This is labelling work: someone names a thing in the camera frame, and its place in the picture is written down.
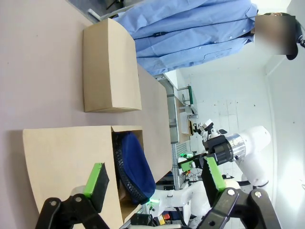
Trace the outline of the black green-padded left gripper finger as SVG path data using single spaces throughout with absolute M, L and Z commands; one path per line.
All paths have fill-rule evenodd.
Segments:
M 37 229 L 72 229 L 82 224 L 86 229 L 108 229 L 100 216 L 109 178 L 104 163 L 96 163 L 88 181 L 81 191 L 72 194 L 65 201 L 59 198 L 45 200 Z

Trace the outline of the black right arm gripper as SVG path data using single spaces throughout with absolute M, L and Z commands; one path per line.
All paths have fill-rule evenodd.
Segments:
M 202 170 L 202 180 L 211 209 L 200 229 L 223 229 L 231 218 L 240 219 L 246 229 L 280 229 L 281 225 L 267 192 L 253 189 L 249 194 L 226 187 L 217 165 L 233 160 L 233 150 L 224 135 L 206 141 L 207 154 L 179 157 L 178 168 Z

